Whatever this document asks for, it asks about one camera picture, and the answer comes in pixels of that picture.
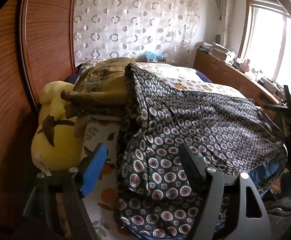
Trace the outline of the yellow star pillow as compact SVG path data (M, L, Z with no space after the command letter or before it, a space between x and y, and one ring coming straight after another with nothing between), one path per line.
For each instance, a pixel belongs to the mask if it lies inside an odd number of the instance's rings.
M34 165L47 176L78 166L81 161L84 138L74 136L77 119L66 118L68 102L60 96L64 89L73 88L71 83L53 81L45 85L39 96L39 125L32 141L31 155Z

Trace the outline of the olive brown blanket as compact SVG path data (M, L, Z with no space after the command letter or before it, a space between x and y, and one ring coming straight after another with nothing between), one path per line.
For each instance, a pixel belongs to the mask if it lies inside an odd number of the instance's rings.
M60 96L68 102L66 118L90 114L122 118L128 101L125 68L137 66L127 57L109 59L85 70L72 90L64 89Z

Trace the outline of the navy circle patterned garment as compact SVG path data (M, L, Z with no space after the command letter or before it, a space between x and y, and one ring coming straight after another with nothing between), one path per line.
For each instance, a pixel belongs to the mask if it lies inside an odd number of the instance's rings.
M139 239L185 239L201 213L181 146L227 175L246 172L263 196L287 162L284 134L251 99L178 90L129 64L118 135L114 217Z

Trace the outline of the long wooden cabinet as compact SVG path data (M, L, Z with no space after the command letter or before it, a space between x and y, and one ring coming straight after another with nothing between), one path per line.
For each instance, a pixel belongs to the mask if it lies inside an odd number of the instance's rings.
M253 99L256 105L264 107L267 104L277 105L279 101L263 86L251 80L237 69L226 65L214 57L197 51L194 68L208 77L213 83L235 88L246 98Z

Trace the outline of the floral bed quilt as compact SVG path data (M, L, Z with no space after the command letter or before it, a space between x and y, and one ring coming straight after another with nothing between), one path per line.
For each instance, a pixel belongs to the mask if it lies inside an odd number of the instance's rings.
M97 63L85 63L82 66L87 70ZM176 67L165 63L138 63L135 68L138 82L143 87L148 87L150 92L159 88L184 94L195 94L198 96L212 96L217 99L246 97L238 90L226 85L214 85L203 81L197 71L193 68ZM128 70L125 68L125 82L130 78L126 76Z

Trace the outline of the blue tissue box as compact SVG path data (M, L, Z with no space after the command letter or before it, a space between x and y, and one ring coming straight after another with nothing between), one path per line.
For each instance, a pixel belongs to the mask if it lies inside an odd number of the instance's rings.
M153 52L146 51L144 53L146 61L150 63L166 63L166 59L162 55L157 55Z

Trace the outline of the stack of papers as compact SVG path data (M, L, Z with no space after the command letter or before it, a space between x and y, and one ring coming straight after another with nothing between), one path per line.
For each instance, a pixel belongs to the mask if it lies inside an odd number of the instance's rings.
M229 51L222 45L215 42L212 44L207 42L199 42L199 51L224 62L233 61L236 57L236 53Z

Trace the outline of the orange print bed sheet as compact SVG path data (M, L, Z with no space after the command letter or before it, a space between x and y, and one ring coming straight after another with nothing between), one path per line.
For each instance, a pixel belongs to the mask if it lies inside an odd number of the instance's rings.
M160 119L144 138L145 150L129 153L128 180L137 186L123 196L118 189L117 142L121 123L91 120L87 123L84 146L93 150L98 143L107 147L107 159L94 190L85 199L85 207L100 239L129 239L124 227L129 222L143 234L158 238L181 236L199 210L200 200L190 190L178 158L178 147L186 142L197 149L197 126L188 122L169 125Z

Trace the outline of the wooden headboard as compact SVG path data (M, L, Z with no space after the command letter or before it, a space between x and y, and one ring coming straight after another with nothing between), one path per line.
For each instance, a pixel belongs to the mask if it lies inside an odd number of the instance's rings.
M7 0L0 9L0 224L22 216L34 179L39 93L74 70L75 0Z

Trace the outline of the window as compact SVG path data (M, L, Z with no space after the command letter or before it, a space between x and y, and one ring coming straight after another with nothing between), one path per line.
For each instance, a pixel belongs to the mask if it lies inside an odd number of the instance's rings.
M256 81L277 98L291 94L291 15L277 0L246 0L240 55Z

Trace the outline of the circle patterned curtain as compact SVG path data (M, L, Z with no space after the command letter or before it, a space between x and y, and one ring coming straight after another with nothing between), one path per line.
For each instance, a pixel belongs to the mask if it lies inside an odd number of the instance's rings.
M197 0L76 0L73 20L76 63L150 52L189 66L200 17Z

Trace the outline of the pink figurine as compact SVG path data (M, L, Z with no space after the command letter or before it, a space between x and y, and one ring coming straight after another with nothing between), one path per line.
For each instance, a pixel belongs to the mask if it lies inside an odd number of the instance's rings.
M242 73L246 73L250 71L250 60L246 59L243 63L240 64L239 70Z

